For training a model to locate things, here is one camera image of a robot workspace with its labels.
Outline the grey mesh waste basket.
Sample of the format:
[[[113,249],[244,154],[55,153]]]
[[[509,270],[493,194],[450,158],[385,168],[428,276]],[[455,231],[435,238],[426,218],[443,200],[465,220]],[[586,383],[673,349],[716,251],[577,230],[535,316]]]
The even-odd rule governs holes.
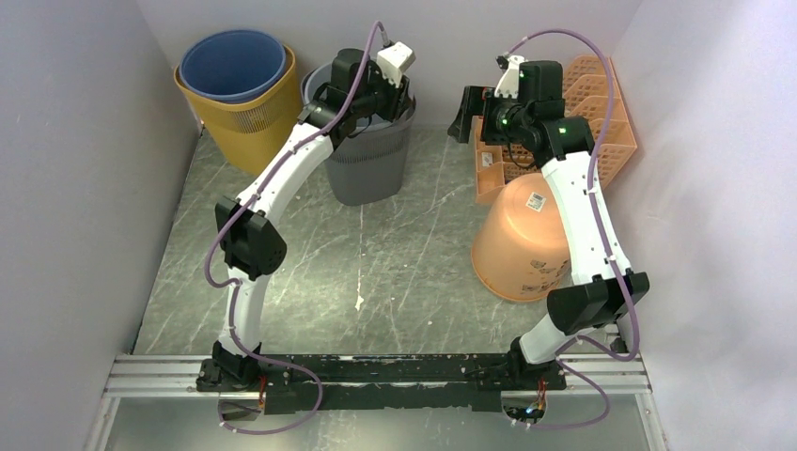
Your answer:
[[[354,132],[323,166],[335,198],[361,206],[396,194],[403,183],[416,101],[395,122],[377,115],[357,120]]]

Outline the orange plastic bin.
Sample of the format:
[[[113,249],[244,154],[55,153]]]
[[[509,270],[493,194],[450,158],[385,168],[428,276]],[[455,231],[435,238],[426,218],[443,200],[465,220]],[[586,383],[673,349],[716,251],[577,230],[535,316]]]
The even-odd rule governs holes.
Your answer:
[[[516,303],[539,301],[570,269],[570,250],[553,193],[542,174],[511,181],[492,203],[471,248],[477,278]]]

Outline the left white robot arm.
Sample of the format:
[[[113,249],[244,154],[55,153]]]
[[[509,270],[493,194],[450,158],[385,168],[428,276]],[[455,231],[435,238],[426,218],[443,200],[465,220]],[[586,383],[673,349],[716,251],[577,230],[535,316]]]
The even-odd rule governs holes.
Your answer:
[[[257,384],[259,315],[270,277],[287,254],[276,225],[309,175],[353,135],[359,120],[395,122],[414,106],[406,75],[414,61],[414,51],[402,42],[389,44],[374,58],[358,49],[339,51],[329,81],[298,115],[273,161],[236,198],[216,204],[215,245],[228,267],[222,284],[228,300],[212,366],[202,372],[208,382],[226,381],[239,391]]]

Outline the grey smooth plastic bin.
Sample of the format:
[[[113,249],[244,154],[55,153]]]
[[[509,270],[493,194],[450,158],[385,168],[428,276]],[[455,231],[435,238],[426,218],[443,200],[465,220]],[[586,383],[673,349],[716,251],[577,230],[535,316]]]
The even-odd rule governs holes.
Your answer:
[[[309,72],[301,82],[302,98],[304,103],[310,103],[316,92],[331,79],[332,63],[319,66]],[[416,100],[413,88],[408,91],[410,98],[409,108],[401,115],[396,122],[389,122],[378,115],[371,118],[360,118],[357,120],[352,137],[361,132],[377,132],[391,127],[397,127],[399,123],[414,121]]]

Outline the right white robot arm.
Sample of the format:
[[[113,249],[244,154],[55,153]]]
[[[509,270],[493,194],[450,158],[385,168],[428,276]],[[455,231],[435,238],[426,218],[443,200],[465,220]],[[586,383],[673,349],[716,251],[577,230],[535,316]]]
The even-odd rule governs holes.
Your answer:
[[[541,379],[542,364],[579,333],[632,313],[649,291],[649,278],[633,270],[617,240],[597,170],[600,147],[587,120],[565,114],[562,66],[516,55],[501,58],[500,64],[504,73],[497,86],[465,87],[447,133],[468,142],[472,119],[480,116],[485,144],[529,151],[564,226],[573,284],[548,295],[546,316],[514,340],[521,355],[507,365],[509,381],[528,389]]]

